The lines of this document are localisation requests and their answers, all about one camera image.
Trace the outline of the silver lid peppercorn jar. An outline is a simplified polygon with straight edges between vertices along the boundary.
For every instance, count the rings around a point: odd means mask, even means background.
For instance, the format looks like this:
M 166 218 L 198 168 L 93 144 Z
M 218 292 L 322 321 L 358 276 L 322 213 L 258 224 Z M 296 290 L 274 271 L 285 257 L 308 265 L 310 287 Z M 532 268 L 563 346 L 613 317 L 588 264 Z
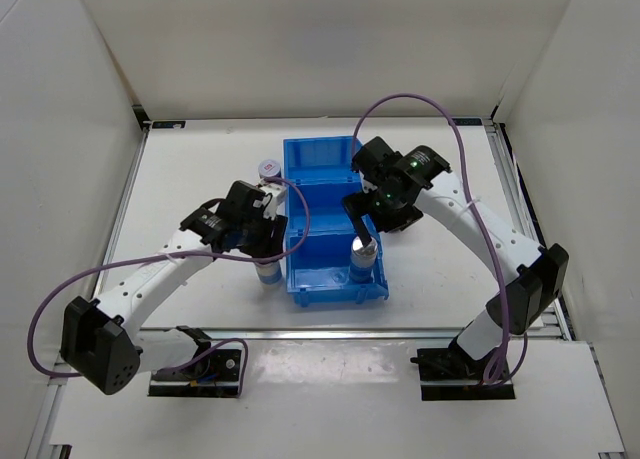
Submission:
M 371 239 L 367 244 L 356 236 L 351 244 L 349 276 L 352 281 L 366 283 L 371 279 L 378 255 L 378 243 Z
M 256 263 L 256 273 L 263 285 L 274 285 L 282 279 L 281 266 L 278 261 L 270 263 Z

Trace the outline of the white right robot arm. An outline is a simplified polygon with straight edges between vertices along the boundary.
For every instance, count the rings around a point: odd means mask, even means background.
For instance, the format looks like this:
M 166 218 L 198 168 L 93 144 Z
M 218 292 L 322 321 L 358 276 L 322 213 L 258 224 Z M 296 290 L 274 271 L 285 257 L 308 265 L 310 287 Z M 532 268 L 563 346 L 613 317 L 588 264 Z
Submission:
M 342 205 L 362 244 L 372 236 L 363 219 L 379 232 L 402 231 L 428 215 L 443 225 L 490 270 L 498 294 L 454 339 L 449 366 L 460 378 L 480 372 L 504 335 L 524 334 L 556 299 L 569 255 L 520 234 L 478 201 L 463 196 L 463 183 L 433 149 L 418 146 L 406 155 L 380 137 L 362 146 L 351 163 L 362 191 Z

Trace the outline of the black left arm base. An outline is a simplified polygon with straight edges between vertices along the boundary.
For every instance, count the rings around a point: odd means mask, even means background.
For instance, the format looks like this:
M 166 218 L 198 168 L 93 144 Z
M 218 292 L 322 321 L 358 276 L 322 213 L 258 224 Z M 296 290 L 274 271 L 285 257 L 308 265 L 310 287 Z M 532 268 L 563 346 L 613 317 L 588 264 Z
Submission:
M 201 329 L 178 326 L 197 345 L 195 364 L 151 375 L 147 395 L 164 398 L 239 398 L 248 365 L 249 347 L 240 338 L 217 343 Z

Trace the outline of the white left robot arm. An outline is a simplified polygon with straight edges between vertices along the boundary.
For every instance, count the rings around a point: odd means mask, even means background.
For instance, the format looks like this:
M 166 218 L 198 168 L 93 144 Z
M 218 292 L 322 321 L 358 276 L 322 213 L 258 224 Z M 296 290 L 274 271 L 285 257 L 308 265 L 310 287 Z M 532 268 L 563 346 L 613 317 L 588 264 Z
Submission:
M 113 289 L 71 301 L 63 319 L 65 362 L 106 395 L 142 372 L 205 375 L 211 341 L 202 331 L 176 326 L 143 335 L 141 327 L 179 287 L 226 252 L 241 252 L 244 262 L 281 258 L 287 219 L 277 209 L 286 193 L 279 178 L 258 185 L 234 182 L 223 200 L 192 212 L 158 255 Z

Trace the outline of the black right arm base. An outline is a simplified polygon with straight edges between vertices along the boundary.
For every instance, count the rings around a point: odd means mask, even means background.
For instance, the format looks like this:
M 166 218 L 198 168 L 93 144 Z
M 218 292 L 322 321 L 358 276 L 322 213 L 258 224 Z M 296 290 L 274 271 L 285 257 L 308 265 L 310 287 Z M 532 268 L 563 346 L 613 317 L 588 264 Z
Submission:
M 485 401 L 514 400 L 514 386 L 505 365 L 496 383 L 487 383 L 483 374 L 492 352 L 480 360 L 471 359 L 456 340 L 447 347 L 419 348 L 410 362 L 417 366 L 421 400 Z

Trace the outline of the blue middle storage bin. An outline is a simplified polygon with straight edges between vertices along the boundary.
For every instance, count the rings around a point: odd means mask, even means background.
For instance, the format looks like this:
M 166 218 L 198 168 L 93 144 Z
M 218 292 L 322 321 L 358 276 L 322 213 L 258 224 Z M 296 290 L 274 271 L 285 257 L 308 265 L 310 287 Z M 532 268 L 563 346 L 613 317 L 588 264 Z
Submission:
M 360 192 L 359 182 L 309 182 L 298 180 L 296 186 L 306 200 L 310 212 L 311 234 L 320 233 L 354 233 L 353 225 L 345 212 L 342 199 Z M 301 234 L 306 227 L 304 206 L 296 192 L 287 198 L 286 214 L 288 216 L 287 233 Z

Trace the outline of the blue storage bin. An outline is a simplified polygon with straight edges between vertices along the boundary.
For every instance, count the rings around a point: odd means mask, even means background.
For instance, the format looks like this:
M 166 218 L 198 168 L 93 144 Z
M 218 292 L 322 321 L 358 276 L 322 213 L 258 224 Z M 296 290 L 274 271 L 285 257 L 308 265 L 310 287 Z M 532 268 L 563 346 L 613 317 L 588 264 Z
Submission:
M 304 184 L 359 182 L 352 146 L 351 136 L 284 139 L 284 175 Z
M 287 292 L 301 307 L 312 304 L 355 303 L 387 300 L 382 246 L 364 282 L 350 276 L 354 232 L 309 234 L 286 258 Z
M 306 200 L 310 212 L 311 234 L 320 233 L 354 233 L 353 225 L 345 212 L 342 199 L 360 192 L 359 182 L 309 182 L 298 180 L 296 186 Z M 306 227 L 304 206 L 296 192 L 287 198 L 286 214 L 288 216 L 287 233 L 301 234 Z

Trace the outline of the blue near storage bin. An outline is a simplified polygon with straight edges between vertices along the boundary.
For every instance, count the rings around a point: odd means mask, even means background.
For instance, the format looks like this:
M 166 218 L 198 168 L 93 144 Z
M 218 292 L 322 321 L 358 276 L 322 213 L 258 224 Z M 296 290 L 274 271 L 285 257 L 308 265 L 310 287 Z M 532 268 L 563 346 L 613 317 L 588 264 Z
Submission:
M 354 232 L 309 234 L 286 258 L 287 292 L 301 307 L 312 304 L 355 303 L 387 300 L 382 246 L 364 282 L 350 276 Z

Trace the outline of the blue far storage bin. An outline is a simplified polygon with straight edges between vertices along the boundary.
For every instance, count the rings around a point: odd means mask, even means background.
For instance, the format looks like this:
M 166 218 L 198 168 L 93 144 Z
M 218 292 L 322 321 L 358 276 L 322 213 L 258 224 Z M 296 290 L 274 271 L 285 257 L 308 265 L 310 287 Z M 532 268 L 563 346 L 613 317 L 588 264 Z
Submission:
M 359 182 L 352 146 L 351 136 L 284 139 L 284 175 L 304 184 Z

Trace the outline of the white lid dark jar left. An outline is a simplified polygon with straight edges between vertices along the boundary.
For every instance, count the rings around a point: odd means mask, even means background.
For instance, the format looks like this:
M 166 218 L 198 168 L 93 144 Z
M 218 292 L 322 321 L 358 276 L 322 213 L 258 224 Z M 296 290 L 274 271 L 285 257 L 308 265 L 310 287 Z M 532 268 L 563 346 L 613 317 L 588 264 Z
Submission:
M 258 174 L 261 179 L 281 177 L 281 165 L 274 159 L 265 159 L 258 166 Z

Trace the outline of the aluminium table edge rail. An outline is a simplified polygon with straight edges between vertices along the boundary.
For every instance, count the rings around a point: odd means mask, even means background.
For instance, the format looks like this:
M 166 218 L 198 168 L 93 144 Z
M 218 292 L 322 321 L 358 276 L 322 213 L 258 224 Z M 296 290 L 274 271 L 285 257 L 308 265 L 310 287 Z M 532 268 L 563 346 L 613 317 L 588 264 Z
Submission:
M 450 340 L 458 328 L 213 328 L 197 326 L 213 338 L 245 340 Z

